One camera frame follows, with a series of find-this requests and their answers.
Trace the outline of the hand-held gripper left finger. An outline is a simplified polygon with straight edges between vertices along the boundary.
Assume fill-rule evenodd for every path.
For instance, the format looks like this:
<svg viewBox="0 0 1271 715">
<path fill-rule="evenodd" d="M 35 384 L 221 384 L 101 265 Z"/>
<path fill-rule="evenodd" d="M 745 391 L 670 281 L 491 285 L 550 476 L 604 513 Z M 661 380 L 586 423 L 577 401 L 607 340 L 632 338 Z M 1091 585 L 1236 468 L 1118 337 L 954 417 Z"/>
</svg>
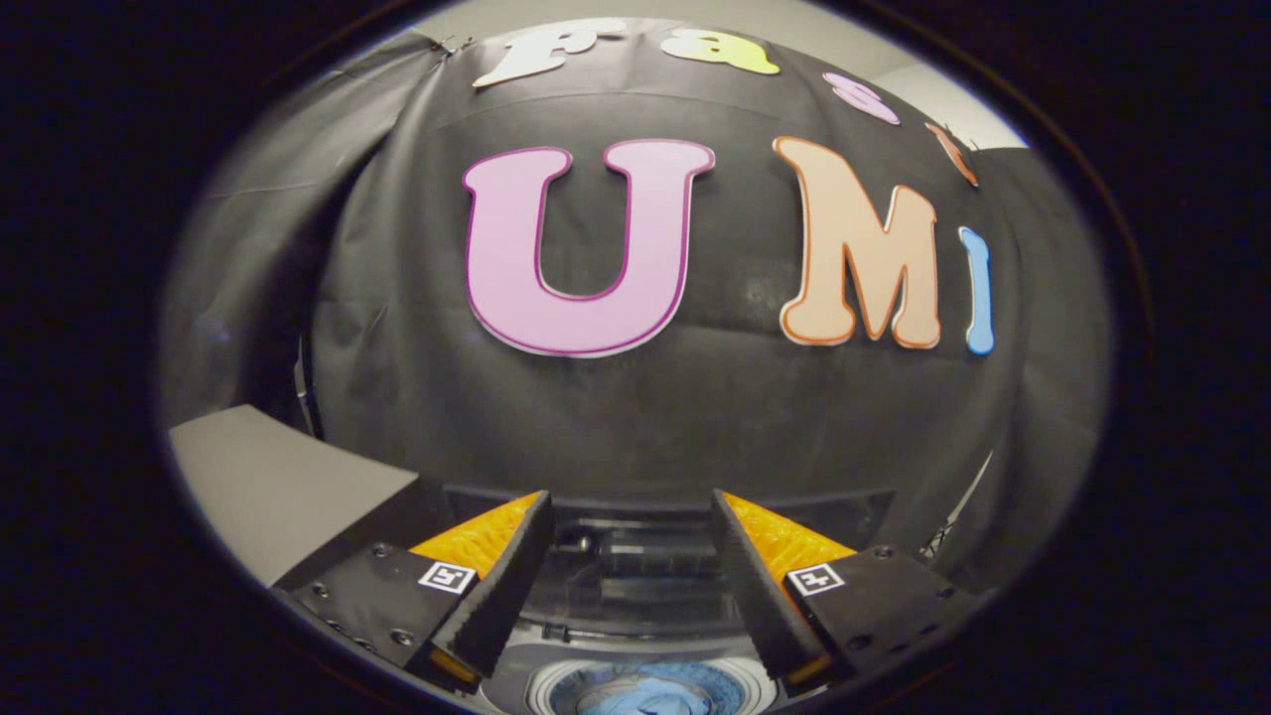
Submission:
<svg viewBox="0 0 1271 715">
<path fill-rule="evenodd" d="M 494 676 L 553 542 L 550 491 L 473 516 L 409 549 L 369 540 L 275 587 L 328 629 L 436 686 Z"/>
</svg>

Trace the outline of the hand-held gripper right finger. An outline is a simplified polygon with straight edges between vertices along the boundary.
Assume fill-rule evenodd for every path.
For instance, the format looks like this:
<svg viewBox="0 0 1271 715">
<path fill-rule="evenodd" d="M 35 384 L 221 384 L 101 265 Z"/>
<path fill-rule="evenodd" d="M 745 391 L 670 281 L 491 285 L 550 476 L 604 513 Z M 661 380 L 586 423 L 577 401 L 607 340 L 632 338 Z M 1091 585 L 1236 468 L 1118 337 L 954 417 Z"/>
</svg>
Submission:
<svg viewBox="0 0 1271 715">
<path fill-rule="evenodd" d="M 789 691 L 894 668 L 981 605 L 902 549 L 850 549 L 726 491 L 710 535 L 758 657 Z"/>
</svg>

